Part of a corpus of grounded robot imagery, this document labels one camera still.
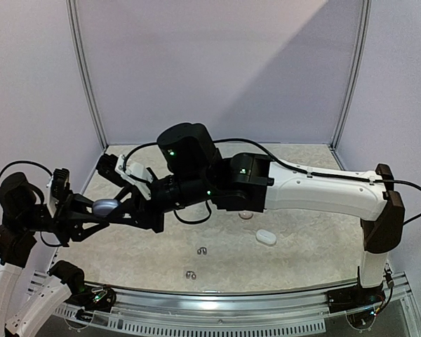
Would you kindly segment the round white pink case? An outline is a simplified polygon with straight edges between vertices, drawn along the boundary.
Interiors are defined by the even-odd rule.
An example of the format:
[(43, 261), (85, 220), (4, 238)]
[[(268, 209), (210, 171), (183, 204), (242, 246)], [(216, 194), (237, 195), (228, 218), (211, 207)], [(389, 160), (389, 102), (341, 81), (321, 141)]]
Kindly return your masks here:
[(250, 220), (250, 219), (253, 218), (253, 212), (250, 212), (250, 211), (240, 211), (239, 212), (239, 217), (242, 220)]

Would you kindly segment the lavender oval charging case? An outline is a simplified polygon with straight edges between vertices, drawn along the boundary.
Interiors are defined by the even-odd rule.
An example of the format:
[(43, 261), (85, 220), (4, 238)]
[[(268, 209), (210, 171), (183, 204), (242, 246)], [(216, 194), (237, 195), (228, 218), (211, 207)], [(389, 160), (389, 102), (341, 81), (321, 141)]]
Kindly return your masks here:
[(105, 218), (120, 204), (121, 202), (115, 199), (99, 199), (93, 202), (92, 212), (97, 217)]

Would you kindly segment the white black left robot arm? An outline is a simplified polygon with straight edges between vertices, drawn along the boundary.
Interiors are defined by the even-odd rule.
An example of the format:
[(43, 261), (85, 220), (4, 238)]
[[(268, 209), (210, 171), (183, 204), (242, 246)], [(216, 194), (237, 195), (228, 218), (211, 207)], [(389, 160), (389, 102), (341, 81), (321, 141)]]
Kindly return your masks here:
[(76, 318), (89, 323), (92, 312), (110, 312), (116, 302), (111, 287), (86, 285), (82, 269), (60, 260), (22, 308), (8, 313), (15, 285), (36, 244), (36, 232), (53, 233), (61, 246), (67, 246), (108, 226), (93, 215), (91, 200), (70, 190), (66, 170), (55, 171), (48, 189), (44, 195), (22, 172), (0, 185), (0, 336), (35, 336), (62, 303), (78, 306)]

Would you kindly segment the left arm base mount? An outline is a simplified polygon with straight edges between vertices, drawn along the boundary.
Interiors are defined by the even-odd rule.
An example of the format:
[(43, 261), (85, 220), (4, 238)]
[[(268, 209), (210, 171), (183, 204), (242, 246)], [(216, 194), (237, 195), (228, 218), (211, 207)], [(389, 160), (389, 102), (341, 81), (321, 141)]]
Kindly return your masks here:
[(116, 291), (109, 286), (88, 287), (84, 292), (72, 295), (67, 304), (85, 311), (111, 312), (116, 302)]

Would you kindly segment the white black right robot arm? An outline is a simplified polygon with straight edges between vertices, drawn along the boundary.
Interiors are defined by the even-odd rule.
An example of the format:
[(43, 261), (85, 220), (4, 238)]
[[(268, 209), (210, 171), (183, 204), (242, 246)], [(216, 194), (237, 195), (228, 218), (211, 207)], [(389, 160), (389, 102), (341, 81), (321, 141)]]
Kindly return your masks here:
[(363, 230), (363, 254), (349, 300), (363, 306), (375, 296), (389, 252), (401, 241), (405, 216), (387, 165), (336, 171), (281, 161), (266, 150), (224, 158), (207, 128), (189, 122), (166, 129), (156, 145), (169, 175), (156, 178), (128, 156), (113, 158), (109, 179), (131, 197), (97, 204), (94, 213), (155, 232), (162, 231), (165, 213), (205, 201), (225, 211), (303, 209), (354, 216)]

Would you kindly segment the white oval charging case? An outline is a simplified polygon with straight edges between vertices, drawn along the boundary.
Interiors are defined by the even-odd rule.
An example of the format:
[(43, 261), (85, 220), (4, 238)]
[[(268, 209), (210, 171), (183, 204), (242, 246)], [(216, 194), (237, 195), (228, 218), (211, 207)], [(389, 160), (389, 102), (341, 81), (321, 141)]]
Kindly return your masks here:
[(277, 242), (277, 238), (274, 233), (263, 229), (258, 230), (255, 233), (255, 238), (258, 242), (268, 246), (274, 246)]

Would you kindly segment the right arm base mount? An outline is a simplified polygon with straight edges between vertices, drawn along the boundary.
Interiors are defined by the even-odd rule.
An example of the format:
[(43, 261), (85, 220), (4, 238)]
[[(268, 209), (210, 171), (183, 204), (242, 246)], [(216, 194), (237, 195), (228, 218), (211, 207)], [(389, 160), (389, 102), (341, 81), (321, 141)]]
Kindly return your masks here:
[(371, 306), (385, 299), (383, 285), (363, 288), (360, 283), (327, 291), (325, 296), (330, 313)]

